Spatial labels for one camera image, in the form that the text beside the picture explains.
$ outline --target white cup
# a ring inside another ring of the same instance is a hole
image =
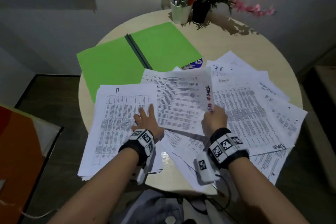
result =
[[[171,4],[171,13],[173,17],[173,22],[179,25],[186,24],[188,22],[192,5],[179,7],[177,5],[174,5],[173,3],[170,4]]]

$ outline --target wooden tabletop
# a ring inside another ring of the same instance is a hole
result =
[[[216,60],[226,52],[233,51],[255,69],[267,70],[270,80],[291,98],[290,103],[302,108],[301,92],[295,74],[283,55],[270,41],[231,18],[215,14],[209,14],[208,18],[202,25],[192,22],[184,26],[175,25],[203,56],[204,64],[207,60]],[[98,44],[164,22],[171,22],[170,10],[144,14],[119,25]],[[85,127],[90,131],[95,105],[91,101],[83,75],[79,82],[78,99]],[[168,154],[162,153],[162,161],[163,171],[148,175],[145,183],[164,191],[192,192],[193,188],[176,169]],[[217,190],[209,185],[206,193],[215,195]]]

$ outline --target green folder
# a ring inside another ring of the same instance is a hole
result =
[[[145,68],[168,72],[202,58],[171,23],[163,23],[77,54],[95,102],[100,85],[140,83]]]

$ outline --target wrist-mounted device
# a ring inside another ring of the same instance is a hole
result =
[[[210,138],[207,152],[200,152],[195,159],[196,171],[204,183],[219,180],[219,169],[227,169],[237,158],[249,158],[247,146],[227,128],[220,128]]]
[[[127,138],[119,148],[119,152],[125,148],[132,148],[139,155],[138,166],[148,166],[153,156],[155,142],[153,134],[147,129],[137,129]]]

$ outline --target person's left hand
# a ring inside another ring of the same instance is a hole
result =
[[[149,105],[149,116],[146,115],[143,108],[139,108],[140,115],[135,114],[133,117],[137,126],[132,126],[132,130],[136,129],[147,129],[152,132],[154,136],[154,141],[157,142],[161,140],[164,136],[164,128],[159,127],[154,116],[154,106],[153,104]]]

